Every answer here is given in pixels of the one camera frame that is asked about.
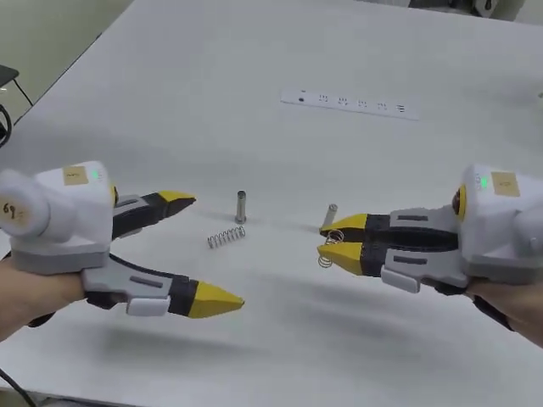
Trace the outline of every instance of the white table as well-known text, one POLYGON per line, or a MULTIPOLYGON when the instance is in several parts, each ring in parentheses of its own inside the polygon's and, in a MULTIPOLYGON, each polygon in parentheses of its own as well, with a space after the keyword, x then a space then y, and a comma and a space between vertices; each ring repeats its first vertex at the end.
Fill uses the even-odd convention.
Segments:
POLYGON ((447 203, 473 161, 543 176, 543 28, 288 3, 134 3, 0 151, 2 168, 98 159, 122 192, 195 193, 114 252, 244 308, 189 321, 77 304, 2 343, 0 366, 31 391, 148 407, 538 404, 543 351, 465 298, 321 269, 314 228, 331 202, 338 217, 447 203), (279 103, 299 87, 421 119, 279 103), (247 237, 210 251, 239 189, 247 237))

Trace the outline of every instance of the label sticker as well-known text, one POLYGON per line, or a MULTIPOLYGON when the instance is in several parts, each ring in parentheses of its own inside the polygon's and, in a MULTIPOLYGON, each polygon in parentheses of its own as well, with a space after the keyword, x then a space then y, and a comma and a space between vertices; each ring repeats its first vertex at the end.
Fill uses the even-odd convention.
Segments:
POLYGON ((502 197, 520 197, 517 175, 514 172, 492 172, 494 193, 502 197))
POLYGON ((24 205, 10 197, 0 195, 0 221, 19 227, 25 227, 29 220, 29 212, 24 205))
POLYGON ((87 169, 83 166, 64 167, 62 172, 64 174, 64 184, 67 186, 88 184, 87 169))

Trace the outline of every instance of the metal pin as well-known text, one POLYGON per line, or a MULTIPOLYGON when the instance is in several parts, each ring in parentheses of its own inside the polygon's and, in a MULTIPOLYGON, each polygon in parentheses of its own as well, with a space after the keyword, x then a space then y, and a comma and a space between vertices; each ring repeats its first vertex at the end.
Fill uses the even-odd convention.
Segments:
POLYGON ((242 225, 247 220, 245 216, 245 191, 238 191, 238 210, 236 211, 236 223, 242 225))
POLYGON ((331 203, 328 205, 328 212, 326 213, 326 217, 324 218, 324 222, 322 222, 321 227, 330 226, 333 224, 333 218, 336 216, 336 212, 338 212, 338 205, 335 203, 331 203))

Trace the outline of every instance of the cable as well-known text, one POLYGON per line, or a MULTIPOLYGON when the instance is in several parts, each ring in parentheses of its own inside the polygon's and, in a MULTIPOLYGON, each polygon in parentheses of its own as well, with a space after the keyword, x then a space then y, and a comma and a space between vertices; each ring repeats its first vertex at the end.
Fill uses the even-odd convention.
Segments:
POLYGON ((2 122, 0 121, 0 148, 2 148, 11 137, 11 131, 13 130, 13 126, 11 123, 11 117, 9 117, 8 111, 0 104, 0 114, 3 115, 3 117, 6 118, 6 125, 8 127, 4 127, 2 122))
POLYGON ((20 87, 19 82, 17 82, 16 79, 14 79, 15 85, 20 90, 20 92, 23 94, 23 96, 26 98, 26 101, 30 104, 30 106, 34 106, 34 103, 31 101, 31 99, 28 97, 25 91, 23 91, 23 88, 20 87))
POLYGON ((9 386, 13 387, 14 390, 19 394, 19 396, 25 400, 29 407, 38 407, 32 397, 21 386, 19 386, 19 384, 17 384, 17 382, 12 379, 8 375, 8 373, 3 371, 2 369, 0 369, 0 378, 2 378, 9 386))

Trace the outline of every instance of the metal spring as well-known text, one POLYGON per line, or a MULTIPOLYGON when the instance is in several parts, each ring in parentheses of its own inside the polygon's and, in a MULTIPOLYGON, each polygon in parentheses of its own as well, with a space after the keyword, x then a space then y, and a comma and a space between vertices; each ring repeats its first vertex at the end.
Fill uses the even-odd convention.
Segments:
POLYGON ((210 245, 210 248, 218 248, 223 244, 228 242, 233 242, 234 240, 241 239, 245 237, 245 229, 243 226, 233 227, 227 231, 221 231, 213 236, 207 238, 207 244, 210 245))
MULTIPOLYGON (((343 242, 344 239, 345 239, 345 235, 343 234, 342 231, 333 229, 328 232, 328 235, 326 236, 326 241, 324 242, 324 244, 337 244, 337 243, 343 242)), ((332 264, 333 264, 332 260, 324 256, 320 256, 317 262, 323 269, 332 267, 332 264)))

